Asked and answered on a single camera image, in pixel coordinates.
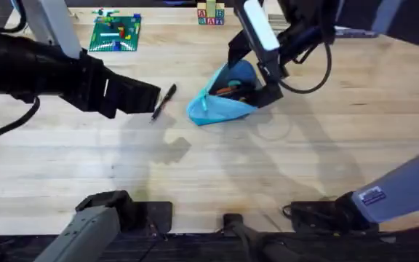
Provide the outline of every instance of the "black cable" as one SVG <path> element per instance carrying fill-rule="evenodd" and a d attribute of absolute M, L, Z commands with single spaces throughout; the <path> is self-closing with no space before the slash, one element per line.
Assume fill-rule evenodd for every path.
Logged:
<path fill-rule="evenodd" d="M 25 8 L 23 6 L 22 0 L 15 0 L 17 9 L 20 13 L 20 21 L 19 24 L 16 25 L 14 28 L 0 28 L 0 33 L 17 33 L 25 28 L 27 25 L 27 14 L 25 13 Z"/>
<path fill-rule="evenodd" d="M 306 50 L 305 54 L 302 56 L 300 60 L 298 60 L 297 58 L 294 58 L 292 59 L 292 61 L 296 64 L 303 64 L 306 61 L 306 58 L 308 58 L 311 52 L 313 52 L 313 50 L 315 50 L 317 47 L 318 47 L 318 44 L 312 45 L 310 48 L 308 48 L 308 50 Z"/>
<path fill-rule="evenodd" d="M 140 259 L 138 260 L 138 262 L 142 262 L 145 260 L 145 258 L 148 256 L 148 254 L 150 253 L 150 251 L 156 246 L 156 244 L 158 243 L 158 240 L 155 240 L 153 242 L 153 244 L 150 245 L 150 247 L 143 253 L 143 255 L 140 257 Z"/>
<path fill-rule="evenodd" d="M 330 215 L 325 215 L 325 214 L 315 212 L 313 210 L 307 210 L 307 209 L 303 209 L 303 208 L 299 208 L 299 207 L 292 207 L 291 205 L 286 205 L 286 206 L 283 206 L 283 208 L 282 208 L 282 215 L 284 215 L 284 217 L 289 219 L 289 220 L 292 220 L 292 216 L 287 213 L 286 209 L 299 210 L 299 211 L 302 211 L 302 212 L 305 212 L 305 213 L 308 213 L 308 214 L 315 215 L 318 218 L 326 219 L 326 220 L 329 220 L 329 221 L 334 220 L 334 218 Z"/>
<path fill-rule="evenodd" d="M 28 120 L 30 120 L 32 118 L 33 115 L 35 115 L 35 113 L 38 111 L 39 108 L 40 108 L 40 99 L 38 97 L 35 97 L 35 102 L 33 103 L 30 110 L 28 110 L 28 112 L 25 113 L 18 120 L 1 127 L 0 128 L 0 135 L 3 135 L 5 133 L 7 133 L 11 130 L 14 130 L 14 129 L 22 126 L 23 124 L 25 124 Z"/>
<path fill-rule="evenodd" d="M 321 10 L 318 10 L 318 21 L 319 21 L 319 26 L 323 29 L 323 12 Z M 330 75 L 331 75 L 331 70 L 332 70 L 332 54 L 331 54 L 331 46 L 327 43 L 326 41 L 326 36 L 324 34 L 324 31 L 322 30 L 322 38 L 323 38 L 323 42 L 324 42 L 324 48 L 326 49 L 326 59 L 327 59 L 327 67 L 326 67 L 326 73 L 324 74 L 323 79 L 319 82 L 319 84 L 317 84 L 315 87 L 308 89 L 308 90 L 299 90 L 296 89 L 294 87 L 289 86 L 288 84 L 284 83 L 282 80 L 279 80 L 279 84 L 281 85 L 281 87 L 285 88 L 286 90 L 289 90 L 290 92 L 294 92 L 295 94 L 301 94 L 301 95 L 306 95 L 306 94 L 311 94 L 312 92 L 315 92 L 317 90 L 319 90 L 321 87 L 324 86 L 324 84 L 326 83 L 326 81 L 329 79 Z M 306 58 L 310 55 L 310 53 L 316 48 L 316 46 L 312 46 L 304 55 L 304 57 L 302 57 L 302 59 L 300 59 L 300 61 L 297 61 L 296 59 L 294 60 L 294 63 L 296 62 L 305 62 Z"/>
<path fill-rule="evenodd" d="M 329 46 L 329 44 L 324 43 L 324 48 L 326 49 L 327 67 L 326 67 L 326 73 L 324 74 L 324 77 L 319 82 L 319 84 L 317 84 L 315 87 L 308 90 L 299 90 L 299 89 L 289 86 L 288 84 L 284 83 L 284 81 L 279 80 L 279 84 L 281 85 L 281 87 L 285 88 L 286 90 L 289 90 L 290 92 L 294 92 L 295 94 L 301 94 L 301 95 L 311 94 L 312 92 L 315 92 L 321 87 L 323 87 L 323 85 L 329 79 L 331 75 L 331 70 L 332 70 L 331 47 Z"/>

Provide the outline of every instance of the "green lego baseplate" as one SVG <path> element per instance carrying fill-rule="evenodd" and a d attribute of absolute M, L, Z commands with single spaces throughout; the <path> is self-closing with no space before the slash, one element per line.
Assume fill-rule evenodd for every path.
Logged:
<path fill-rule="evenodd" d="M 90 52 L 134 52 L 137 51 L 142 18 L 130 16 L 97 17 L 90 39 Z"/>

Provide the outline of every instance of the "wood grain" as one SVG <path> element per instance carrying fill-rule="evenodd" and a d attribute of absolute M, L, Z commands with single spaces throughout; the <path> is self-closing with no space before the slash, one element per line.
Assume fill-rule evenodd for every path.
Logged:
<path fill-rule="evenodd" d="M 87 47 L 93 9 L 72 10 Z M 419 47 L 387 37 L 337 41 L 322 90 L 285 92 L 245 120 L 196 127 L 185 107 L 227 59 L 241 29 L 232 10 L 223 27 L 198 26 L 195 9 L 120 10 L 143 15 L 138 51 L 92 55 L 164 92 L 176 83 L 176 95 L 154 124 L 150 114 L 108 120 L 42 97 L 29 123 L 0 137 L 0 234 L 56 234 L 85 196 L 114 189 L 173 202 L 173 232 L 214 231 L 229 212 L 260 231 L 291 231 L 282 205 L 334 199 L 419 153 Z M 17 21 L 13 14 L 9 24 Z M 310 87 L 324 74 L 324 51 L 288 69 L 290 84 Z M 26 110 L 0 95 L 0 126 Z M 383 229 L 417 224 L 419 213 Z"/>

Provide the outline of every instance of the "colorful blocks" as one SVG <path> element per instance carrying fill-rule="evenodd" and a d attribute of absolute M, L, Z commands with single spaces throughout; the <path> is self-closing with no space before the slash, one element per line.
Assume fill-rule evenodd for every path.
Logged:
<path fill-rule="evenodd" d="M 224 25 L 224 18 L 223 17 L 216 17 L 216 25 Z"/>
<path fill-rule="evenodd" d="M 198 17 L 206 17 L 207 11 L 205 9 L 198 9 Z"/>
<path fill-rule="evenodd" d="M 224 25 L 224 3 L 217 0 L 206 0 L 196 5 L 199 25 Z"/>
<path fill-rule="evenodd" d="M 216 0 L 207 0 L 207 17 L 216 17 Z"/>
<path fill-rule="evenodd" d="M 216 9 L 216 17 L 217 18 L 224 17 L 224 9 Z"/>
<path fill-rule="evenodd" d="M 206 17 L 199 17 L 198 18 L 198 24 L 199 25 L 206 25 L 207 24 L 207 18 Z"/>

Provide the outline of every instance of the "label sticker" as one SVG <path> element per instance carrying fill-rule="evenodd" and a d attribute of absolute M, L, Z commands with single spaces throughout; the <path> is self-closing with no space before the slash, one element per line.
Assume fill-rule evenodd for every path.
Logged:
<path fill-rule="evenodd" d="M 358 195 L 364 205 L 371 205 L 386 198 L 383 190 L 379 186 L 372 187 Z"/>

